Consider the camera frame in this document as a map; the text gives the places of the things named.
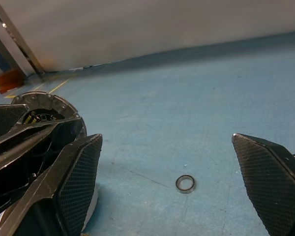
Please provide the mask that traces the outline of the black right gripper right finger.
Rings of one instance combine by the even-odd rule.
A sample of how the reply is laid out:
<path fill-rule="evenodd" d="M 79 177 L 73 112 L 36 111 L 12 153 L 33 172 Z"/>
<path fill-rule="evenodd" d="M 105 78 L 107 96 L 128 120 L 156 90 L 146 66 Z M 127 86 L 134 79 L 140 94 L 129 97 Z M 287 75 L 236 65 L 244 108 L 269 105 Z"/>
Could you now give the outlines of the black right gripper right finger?
<path fill-rule="evenodd" d="M 295 236 L 295 157 L 282 145 L 234 134 L 249 200 L 271 236 Z"/>

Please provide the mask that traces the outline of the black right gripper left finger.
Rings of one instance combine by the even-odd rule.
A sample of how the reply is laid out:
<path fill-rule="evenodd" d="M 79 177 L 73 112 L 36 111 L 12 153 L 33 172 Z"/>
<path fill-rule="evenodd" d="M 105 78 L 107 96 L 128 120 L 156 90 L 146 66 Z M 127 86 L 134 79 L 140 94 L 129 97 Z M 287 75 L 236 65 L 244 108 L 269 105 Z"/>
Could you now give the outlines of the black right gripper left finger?
<path fill-rule="evenodd" d="M 94 134 L 66 145 L 29 186 L 0 235 L 80 235 L 94 193 L 102 143 L 102 135 Z"/>

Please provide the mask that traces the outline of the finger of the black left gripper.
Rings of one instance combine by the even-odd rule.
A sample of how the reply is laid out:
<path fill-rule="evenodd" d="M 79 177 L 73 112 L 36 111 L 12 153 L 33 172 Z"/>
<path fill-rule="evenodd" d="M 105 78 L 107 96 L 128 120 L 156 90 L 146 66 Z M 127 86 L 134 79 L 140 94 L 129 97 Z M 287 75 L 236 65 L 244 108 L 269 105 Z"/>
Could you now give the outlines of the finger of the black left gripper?
<path fill-rule="evenodd" d="M 83 128 L 81 118 L 70 118 L 16 126 L 0 136 L 0 213 L 22 198 Z"/>
<path fill-rule="evenodd" d="M 0 136 L 7 133 L 29 111 L 26 104 L 0 105 Z"/>

